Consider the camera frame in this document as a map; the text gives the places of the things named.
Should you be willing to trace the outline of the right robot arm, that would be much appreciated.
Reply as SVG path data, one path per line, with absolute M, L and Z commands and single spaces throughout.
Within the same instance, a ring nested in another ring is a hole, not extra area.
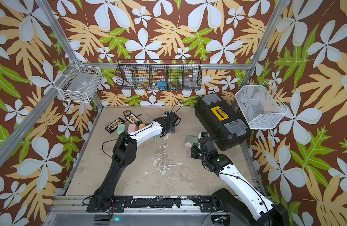
M 201 137 L 191 148 L 191 158 L 201 160 L 205 169 L 223 180 L 238 196 L 222 188 L 212 194 L 214 208 L 226 211 L 247 226 L 289 226 L 288 210 L 274 204 L 255 189 L 239 172 L 232 161 L 219 154 L 211 137 Z

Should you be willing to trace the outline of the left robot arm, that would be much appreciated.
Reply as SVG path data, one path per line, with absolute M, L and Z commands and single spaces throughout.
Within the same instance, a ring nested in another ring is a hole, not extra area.
M 155 136 L 164 137 L 172 128 L 179 125 L 181 118 L 174 112 L 155 118 L 152 123 L 135 132 L 122 132 L 113 147 L 109 171 L 90 198 L 87 211 L 109 213 L 117 183 L 128 165 L 136 159 L 137 148 Z

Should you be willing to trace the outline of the green pencil sharpener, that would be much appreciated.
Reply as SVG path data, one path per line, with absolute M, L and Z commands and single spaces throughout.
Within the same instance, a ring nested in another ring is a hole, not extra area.
M 195 137 L 195 136 L 187 136 L 186 137 L 186 140 L 185 140 L 185 146 L 188 147 L 188 148 L 191 148 L 195 145 L 198 144 L 198 137 Z
M 127 132 L 127 128 L 125 124 L 120 124 L 117 126 L 117 134 L 120 135 L 123 132 Z

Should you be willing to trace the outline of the pink pencil sharpener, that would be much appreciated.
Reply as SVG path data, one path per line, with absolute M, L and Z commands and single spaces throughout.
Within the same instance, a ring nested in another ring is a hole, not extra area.
M 128 128 L 127 128 L 127 132 L 128 133 L 133 133 L 136 132 L 138 130 L 138 127 L 136 124 L 129 124 Z
M 168 134 L 166 134 L 166 135 L 164 136 L 164 140 L 168 140 L 170 137 L 171 137 L 171 134 L 168 133 Z

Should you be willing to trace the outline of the yellow pencil sharpener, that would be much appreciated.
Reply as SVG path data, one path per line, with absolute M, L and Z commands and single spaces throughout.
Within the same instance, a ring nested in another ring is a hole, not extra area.
M 146 127 L 146 125 L 143 124 L 143 123 L 139 125 L 139 129 L 140 129 L 140 130 L 143 129 L 143 128 L 145 128 L 145 127 Z

